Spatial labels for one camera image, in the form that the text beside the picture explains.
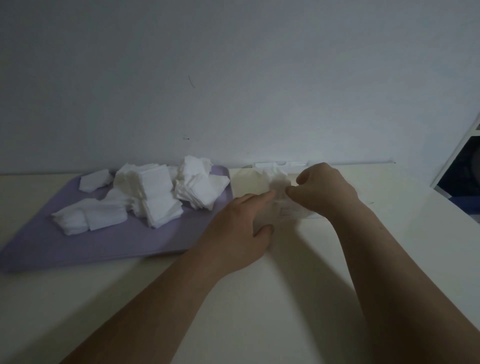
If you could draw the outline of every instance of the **hand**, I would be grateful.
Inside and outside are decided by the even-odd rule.
[[[287,196],[326,218],[361,204],[355,188],[326,163],[304,170],[297,177],[297,183],[298,186],[285,189]]]
[[[274,196],[275,192],[270,191],[235,198],[205,229],[195,249],[208,257],[219,278],[245,268],[265,253],[273,226],[263,226],[254,236],[253,219]]]

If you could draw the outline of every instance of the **right hand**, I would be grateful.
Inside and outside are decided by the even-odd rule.
[[[361,203],[355,188],[327,163],[307,168],[297,177],[297,183],[285,189],[287,196],[326,218]]]

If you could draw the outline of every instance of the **lavender tray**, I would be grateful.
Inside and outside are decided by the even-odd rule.
[[[213,166],[212,174],[229,176],[228,169]],[[228,185],[212,211],[193,210],[184,204],[183,215],[158,229],[146,219],[129,213],[124,223],[66,236],[51,217],[53,212],[87,197],[102,199],[111,187],[87,194],[78,190],[76,177],[57,192],[0,252],[0,270],[22,272],[60,266],[93,263],[134,256],[169,254],[191,248],[213,216],[233,198]]]

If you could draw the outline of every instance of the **white table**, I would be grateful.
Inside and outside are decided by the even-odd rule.
[[[338,167],[420,267],[480,327],[480,228],[395,164]],[[256,192],[230,170],[234,195]],[[0,176],[0,243],[74,175]],[[0,276],[0,363],[57,363],[176,257]],[[368,362],[368,335],[333,228],[282,224],[270,253],[212,290],[174,363]]]

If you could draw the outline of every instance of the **left hand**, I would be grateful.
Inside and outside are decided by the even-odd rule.
[[[273,226],[263,226],[254,236],[253,219],[274,196],[275,192],[270,191],[235,198],[205,229],[195,250],[208,257],[210,267],[220,278],[245,268],[265,253]]]

